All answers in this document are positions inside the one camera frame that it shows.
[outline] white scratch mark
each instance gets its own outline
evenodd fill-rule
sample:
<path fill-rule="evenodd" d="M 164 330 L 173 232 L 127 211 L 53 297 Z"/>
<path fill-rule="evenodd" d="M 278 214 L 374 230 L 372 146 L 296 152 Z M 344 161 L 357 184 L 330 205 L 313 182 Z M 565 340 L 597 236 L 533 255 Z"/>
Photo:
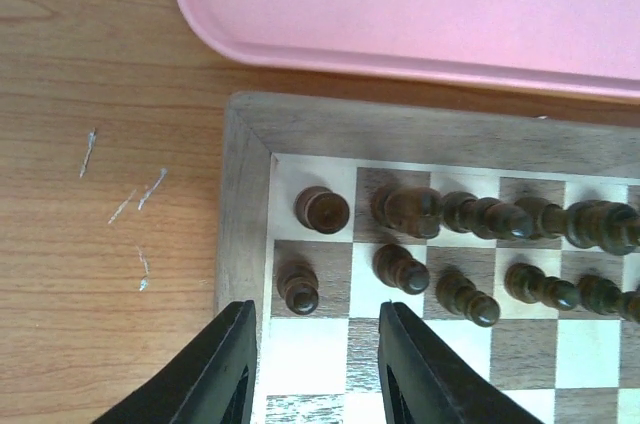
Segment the white scratch mark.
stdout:
<path fill-rule="evenodd" d="M 115 221 L 118 218 L 120 213 L 124 211 L 124 208 L 127 207 L 127 204 L 131 202 L 131 199 L 133 199 L 133 196 L 135 196 L 136 192 L 138 192 L 137 189 L 134 189 L 133 191 L 131 191 L 131 194 L 129 194 L 129 197 L 127 197 L 124 201 L 122 201 L 122 204 L 118 206 L 118 209 L 116 209 L 116 212 L 113 213 L 113 216 L 111 216 L 111 219 L 109 219 L 109 222 L 107 222 L 107 224 L 111 224 L 113 221 Z"/>
<path fill-rule="evenodd" d="M 140 249 L 140 246 L 136 246 L 136 249 L 138 249 L 138 257 L 140 258 L 140 262 L 144 266 L 144 273 L 148 276 L 150 271 L 149 261 L 147 261 L 147 257 L 144 255 L 144 252 L 142 252 L 142 249 Z"/>
<path fill-rule="evenodd" d="M 84 173 L 87 172 L 87 166 L 89 165 L 89 158 L 91 157 L 91 153 L 93 152 L 93 146 L 96 144 L 96 128 L 94 127 L 89 133 L 89 145 L 87 147 L 87 153 L 84 155 L 84 161 L 82 161 L 82 167 L 80 168 L 80 179 L 84 176 Z"/>
<path fill-rule="evenodd" d="M 164 177 L 167 175 L 168 172 L 169 171 L 164 167 L 160 169 L 160 177 L 158 178 L 156 183 L 153 185 L 153 187 L 149 189 L 147 192 L 145 192 L 144 196 L 142 196 L 142 199 L 140 199 L 140 202 L 138 203 L 139 211 L 142 210 L 142 206 L 144 206 L 145 201 L 149 199 L 149 196 L 151 196 L 151 193 L 157 189 L 157 187 L 160 185 L 160 183 L 162 182 L 162 180 L 164 179 Z"/>

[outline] wooden chess piece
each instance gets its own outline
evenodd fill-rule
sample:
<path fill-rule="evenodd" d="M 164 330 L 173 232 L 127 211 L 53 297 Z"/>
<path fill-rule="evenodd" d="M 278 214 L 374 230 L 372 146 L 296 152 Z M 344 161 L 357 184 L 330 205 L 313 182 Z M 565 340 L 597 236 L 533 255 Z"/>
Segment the wooden chess piece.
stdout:
<path fill-rule="evenodd" d="M 448 229 L 473 232 L 481 239 L 526 239 L 534 230 L 532 217 L 520 207 L 462 191 L 443 197 L 442 216 Z"/>
<path fill-rule="evenodd" d="M 458 271 L 445 274 L 436 286 L 436 298 L 452 314 L 462 315 L 480 327 L 491 327 L 500 319 L 500 306 Z"/>
<path fill-rule="evenodd" d="M 566 232 L 567 214 L 562 207 L 543 197 L 523 197 L 515 202 L 533 219 L 531 239 L 556 239 Z"/>
<path fill-rule="evenodd" d="M 599 246 L 624 256 L 640 245 L 640 214 L 632 206 L 609 201 L 580 201 L 567 209 L 567 240 L 579 249 Z"/>
<path fill-rule="evenodd" d="M 639 292 L 622 292 L 613 281 L 594 275 L 580 279 L 578 289 L 585 309 L 604 316 L 617 314 L 627 321 L 640 323 Z"/>
<path fill-rule="evenodd" d="M 580 304 L 580 292 L 569 281 L 545 276 L 542 269 L 525 263 L 509 267 L 504 280 L 507 292 L 527 304 L 541 302 L 547 307 L 570 311 Z"/>
<path fill-rule="evenodd" d="M 313 186 L 296 198 L 295 214 L 300 223 L 321 234 L 335 234 L 349 222 L 349 205 L 330 189 Z"/>
<path fill-rule="evenodd" d="M 371 214 L 381 226 L 418 239 L 440 233 L 440 193 L 430 187 L 385 186 L 371 199 Z"/>
<path fill-rule="evenodd" d="M 397 244 L 387 244 L 373 256 L 373 272 L 384 284 L 407 294 L 420 294 L 429 286 L 429 270 Z"/>
<path fill-rule="evenodd" d="M 307 316 L 318 307 L 318 278 L 304 261 L 292 261 L 280 266 L 276 288 L 294 314 Z"/>

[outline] white square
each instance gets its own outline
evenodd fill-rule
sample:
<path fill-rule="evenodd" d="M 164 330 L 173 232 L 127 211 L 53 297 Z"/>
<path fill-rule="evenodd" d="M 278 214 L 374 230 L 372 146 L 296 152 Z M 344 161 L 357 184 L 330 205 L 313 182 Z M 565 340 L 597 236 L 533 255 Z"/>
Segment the white square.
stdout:
<path fill-rule="evenodd" d="M 547 276 L 560 276 L 562 253 L 555 249 L 497 249 L 493 297 L 500 303 L 501 319 L 556 319 L 558 310 L 539 302 L 525 304 L 511 297 L 504 286 L 507 269 L 516 262 L 524 262 L 542 269 Z"/>
<path fill-rule="evenodd" d="M 620 321 L 558 321 L 556 388 L 618 387 Z"/>
<path fill-rule="evenodd" d="M 431 187 L 443 196 L 449 192 L 464 191 L 470 192 L 478 198 L 497 198 L 500 192 L 500 178 L 497 176 L 432 172 Z M 459 234 L 443 226 L 440 229 L 438 237 L 431 239 L 429 245 L 436 247 L 480 247 L 492 249 L 496 247 L 496 240 L 480 239 L 471 232 Z"/>
<path fill-rule="evenodd" d="M 347 379 L 348 319 L 272 318 L 261 359 L 268 395 L 342 394 Z M 307 378 L 300 378 L 304 369 Z"/>
<path fill-rule="evenodd" d="M 618 391 L 618 424 L 640 422 L 640 389 Z"/>
<path fill-rule="evenodd" d="M 296 241 L 351 242 L 356 200 L 357 168 L 329 158 L 308 161 L 276 161 L 269 189 L 269 232 L 273 239 Z M 349 221 L 335 234 L 322 234 L 303 226 L 296 218 L 294 204 L 308 187 L 324 186 L 342 196 L 349 205 Z"/>
<path fill-rule="evenodd" d="M 479 327 L 466 320 L 425 322 L 474 371 L 489 380 L 491 328 Z"/>
<path fill-rule="evenodd" d="M 622 292 L 636 290 L 640 291 L 640 253 L 633 252 L 624 256 Z"/>
<path fill-rule="evenodd" d="M 564 189 L 564 208 L 567 209 L 571 204 L 591 199 L 627 202 L 628 196 L 628 186 L 624 184 L 609 184 L 606 178 L 602 177 L 590 177 L 588 180 L 584 179 L 580 181 L 567 181 Z M 562 238 L 562 249 L 602 252 L 598 246 L 589 249 L 578 249 L 569 244 L 569 241 L 564 237 Z"/>
<path fill-rule="evenodd" d="M 347 394 L 344 402 L 344 424 L 386 424 L 381 393 Z"/>
<path fill-rule="evenodd" d="M 353 243 L 351 259 L 351 299 L 349 317 L 380 317 L 383 302 L 404 302 L 418 316 L 424 312 L 424 293 L 412 296 L 400 289 L 383 284 L 373 273 L 373 255 L 382 247 L 380 244 Z M 424 263 L 427 246 L 402 246 L 414 259 Z"/>
<path fill-rule="evenodd" d="M 555 389 L 504 391 L 512 401 L 526 409 L 544 424 L 553 424 L 555 415 Z"/>

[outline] wooden surface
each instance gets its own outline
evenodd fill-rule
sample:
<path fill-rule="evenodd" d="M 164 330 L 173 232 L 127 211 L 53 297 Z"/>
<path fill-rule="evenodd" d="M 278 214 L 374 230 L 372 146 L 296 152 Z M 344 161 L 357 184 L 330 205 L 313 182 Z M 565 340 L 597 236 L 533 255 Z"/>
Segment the wooden surface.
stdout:
<path fill-rule="evenodd" d="M 174 0 L 0 0 L 2 422 L 87 422 L 211 319 L 237 90 L 640 126 L 633 103 L 247 68 L 207 49 Z M 107 226 L 162 167 L 143 211 Z M 136 245 L 151 265 L 144 292 Z"/>

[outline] brown chess piece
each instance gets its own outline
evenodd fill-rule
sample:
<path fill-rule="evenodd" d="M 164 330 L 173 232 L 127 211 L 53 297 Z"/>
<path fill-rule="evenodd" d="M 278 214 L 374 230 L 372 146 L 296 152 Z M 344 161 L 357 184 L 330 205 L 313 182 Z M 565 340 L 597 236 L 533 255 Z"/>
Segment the brown chess piece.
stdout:
<path fill-rule="evenodd" d="M 531 239 L 555 239 L 566 232 L 567 214 L 562 207 L 542 197 L 523 197 L 515 202 L 533 219 Z"/>
<path fill-rule="evenodd" d="M 481 239 L 526 239 L 534 230 L 532 217 L 520 207 L 462 191 L 443 197 L 442 216 L 448 229 L 473 232 Z"/>
<path fill-rule="evenodd" d="M 373 272 L 387 286 L 407 294 L 420 294 L 429 286 L 427 267 L 396 244 L 387 244 L 376 251 Z"/>
<path fill-rule="evenodd" d="M 596 314 L 617 314 L 627 321 L 640 323 L 640 293 L 622 292 L 609 279 L 587 275 L 578 282 L 582 305 Z"/>
<path fill-rule="evenodd" d="M 296 198 L 295 214 L 300 223 L 321 234 L 335 234 L 349 222 L 349 205 L 330 189 L 313 186 Z"/>
<path fill-rule="evenodd" d="M 462 315 L 480 327 L 491 327 L 500 319 L 500 306 L 458 271 L 445 274 L 436 286 L 436 298 L 452 314 Z"/>
<path fill-rule="evenodd" d="M 307 316 L 318 307 L 318 278 L 304 261 L 292 261 L 278 268 L 278 294 L 294 314 Z"/>
<path fill-rule="evenodd" d="M 579 249 L 599 246 L 624 256 L 640 245 L 640 214 L 628 204 L 580 201 L 567 209 L 565 237 Z"/>
<path fill-rule="evenodd" d="M 504 280 L 507 292 L 515 299 L 569 311 L 580 304 L 580 292 L 569 281 L 545 276 L 536 266 L 516 263 L 509 267 Z"/>
<path fill-rule="evenodd" d="M 378 224 L 418 239 L 440 233 L 440 193 L 430 187 L 385 186 L 371 199 Z"/>

